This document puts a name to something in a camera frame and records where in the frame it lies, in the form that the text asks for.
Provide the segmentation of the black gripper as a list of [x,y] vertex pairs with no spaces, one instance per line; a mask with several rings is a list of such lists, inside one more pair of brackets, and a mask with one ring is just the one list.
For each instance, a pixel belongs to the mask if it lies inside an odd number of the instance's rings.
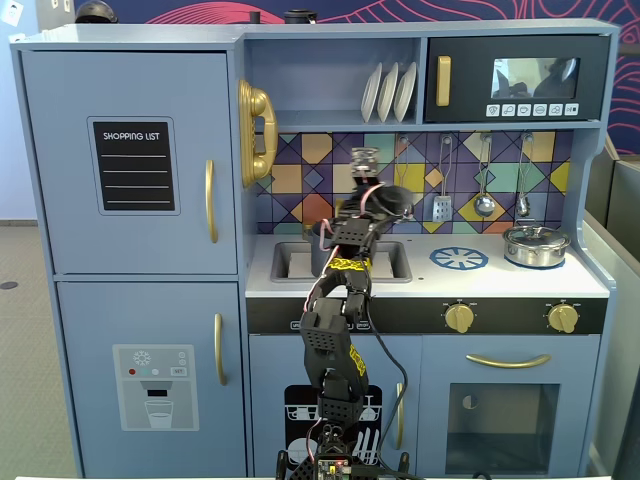
[[343,221],[366,220],[374,226],[411,221],[413,194],[396,185],[356,185],[343,201]]

